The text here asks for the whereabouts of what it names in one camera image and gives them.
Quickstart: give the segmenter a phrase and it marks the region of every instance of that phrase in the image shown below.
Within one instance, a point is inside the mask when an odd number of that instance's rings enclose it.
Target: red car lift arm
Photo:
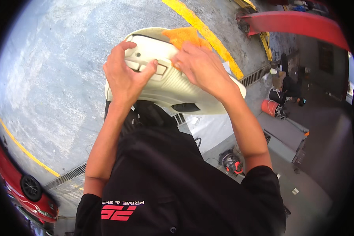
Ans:
[[[333,20],[306,12],[268,11],[242,16],[250,25],[249,35],[285,32],[314,37],[350,51],[340,26]]]

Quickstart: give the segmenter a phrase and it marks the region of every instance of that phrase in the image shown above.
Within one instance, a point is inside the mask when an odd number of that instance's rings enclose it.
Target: hand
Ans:
[[[229,91],[240,92],[219,57],[205,47],[197,47],[186,42],[171,61],[175,67],[181,69],[192,84],[216,97],[220,102],[223,102]]]
[[[113,102],[125,107],[131,107],[136,102],[149,78],[156,72],[158,65],[157,60],[153,60],[141,73],[134,72],[124,62],[124,51],[134,47],[136,43],[122,41],[111,50],[103,66],[113,94]]]

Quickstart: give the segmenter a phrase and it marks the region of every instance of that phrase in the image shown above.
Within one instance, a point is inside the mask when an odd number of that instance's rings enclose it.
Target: drain grate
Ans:
[[[271,64],[268,64],[267,66],[264,66],[261,69],[251,73],[250,75],[242,78],[240,80],[240,83],[242,83],[245,87],[249,87],[255,82],[257,82],[259,79],[261,79],[265,74],[269,73],[270,69],[271,69]]]
[[[186,123],[184,117],[183,117],[183,114],[182,113],[178,113],[176,115],[173,116],[176,121],[177,121],[177,126],[181,126],[183,125],[184,123]]]
[[[67,182],[68,180],[77,178],[77,177],[85,174],[85,167],[86,167],[86,163],[79,165],[78,167],[70,170],[69,172],[67,172],[65,174],[62,174],[61,176],[57,177],[53,181],[46,184],[46,186],[44,187],[45,190],[50,190],[56,186],[61,185],[62,183]]]

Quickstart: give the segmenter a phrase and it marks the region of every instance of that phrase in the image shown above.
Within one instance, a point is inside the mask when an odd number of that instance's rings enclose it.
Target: yellow lift arm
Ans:
[[[259,9],[255,7],[255,5],[250,1],[250,0],[235,0],[235,2],[237,4],[240,5],[240,7],[242,8],[248,8],[250,10],[249,12],[251,13],[255,13],[255,12],[259,12]],[[271,49],[270,49],[270,33],[269,32],[261,32],[260,33],[260,38],[262,41],[262,44],[265,48],[266,51],[266,55],[268,56],[268,60],[269,61],[273,61],[273,54],[271,53]]]

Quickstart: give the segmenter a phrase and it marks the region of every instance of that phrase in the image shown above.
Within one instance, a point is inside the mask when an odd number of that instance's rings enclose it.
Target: shirt sleeve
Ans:
[[[75,236],[101,235],[101,198],[87,193],[77,207]]]
[[[263,205],[272,227],[284,230],[286,215],[278,177],[273,170],[267,166],[254,167],[246,174],[241,185]]]

